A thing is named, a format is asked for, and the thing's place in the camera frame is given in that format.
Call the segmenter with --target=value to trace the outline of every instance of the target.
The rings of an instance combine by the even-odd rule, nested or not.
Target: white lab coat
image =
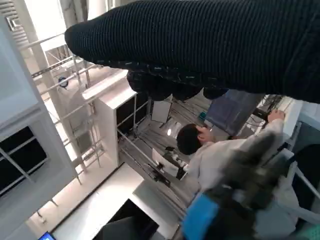
[[[258,134],[254,134],[247,139],[226,140],[220,142],[207,142],[192,156],[187,172],[190,177],[196,178],[200,186],[200,191],[212,188],[222,177],[221,170],[231,161],[234,151],[243,151],[259,137],[263,137],[268,131],[272,131],[276,139],[270,150],[264,155],[269,158],[283,143],[284,121],[276,119],[269,123],[266,128]],[[297,217],[287,213],[277,204],[277,198],[288,198],[299,205],[297,196],[292,187],[277,191],[275,190],[275,200],[268,209],[258,213],[255,230],[260,237],[287,236],[295,230]]]
[[[247,139],[207,142],[192,156],[187,172],[190,176],[197,178],[202,191],[212,188],[221,178],[221,170],[226,166],[234,151],[246,152],[257,138],[263,137],[268,131],[273,132],[276,136],[271,148],[275,151],[282,144],[283,127],[284,121],[276,119],[269,123],[263,131]]]

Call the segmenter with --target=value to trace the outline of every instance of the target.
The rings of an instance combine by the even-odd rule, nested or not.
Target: screen
[[[42,237],[38,240],[56,240],[49,232],[46,232]]]

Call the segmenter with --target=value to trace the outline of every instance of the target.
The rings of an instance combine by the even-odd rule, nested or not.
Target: cable
[[[252,119],[252,121],[254,121],[256,124],[261,124],[264,120],[261,121],[256,121],[252,116],[250,116],[250,118]]]

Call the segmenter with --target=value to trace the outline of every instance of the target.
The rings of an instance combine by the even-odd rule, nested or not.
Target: equipment
[[[230,136],[236,136],[263,98],[263,94],[229,90],[212,101],[205,119]]]

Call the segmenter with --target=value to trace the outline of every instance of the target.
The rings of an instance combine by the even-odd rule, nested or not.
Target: knit sweater
[[[317,0],[141,0],[70,27],[89,62],[320,103]]]

